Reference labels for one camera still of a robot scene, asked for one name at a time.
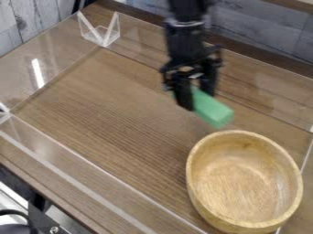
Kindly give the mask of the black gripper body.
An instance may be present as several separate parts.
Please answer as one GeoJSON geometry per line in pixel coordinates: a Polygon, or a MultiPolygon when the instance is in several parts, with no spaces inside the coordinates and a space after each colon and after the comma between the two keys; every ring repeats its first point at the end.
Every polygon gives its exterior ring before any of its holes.
{"type": "Polygon", "coordinates": [[[221,46],[207,46],[205,41],[205,27],[202,22],[181,24],[175,21],[165,22],[165,41],[169,61],[161,67],[163,85],[173,90],[173,76],[195,74],[203,76],[202,62],[214,59],[222,66],[221,46]]]}

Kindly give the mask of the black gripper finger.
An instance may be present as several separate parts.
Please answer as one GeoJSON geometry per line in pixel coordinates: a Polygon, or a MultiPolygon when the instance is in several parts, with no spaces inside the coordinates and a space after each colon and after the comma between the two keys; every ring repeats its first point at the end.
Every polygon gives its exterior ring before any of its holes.
{"type": "Polygon", "coordinates": [[[218,69],[219,66],[214,59],[209,58],[202,62],[203,76],[199,79],[201,90],[210,96],[215,96],[218,84],[218,69]]]}
{"type": "Polygon", "coordinates": [[[177,104],[187,111],[193,111],[193,90],[190,79],[185,75],[175,74],[173,76],[173,91],[177,104]]]}

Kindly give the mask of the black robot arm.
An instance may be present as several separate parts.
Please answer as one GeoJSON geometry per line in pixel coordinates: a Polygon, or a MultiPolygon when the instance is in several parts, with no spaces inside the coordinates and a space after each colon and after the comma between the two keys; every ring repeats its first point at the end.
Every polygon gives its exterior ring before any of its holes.
{"type": "Polygon", "coordinates": [[[194,111],[191,79],[199,90],[215,95],[221,46],[205,43],[207,9],[214,0],[169,0],[170,16],[163,21],[169,61],[161,67],[165,88],[174,92],[179,107],[194,111]]]}

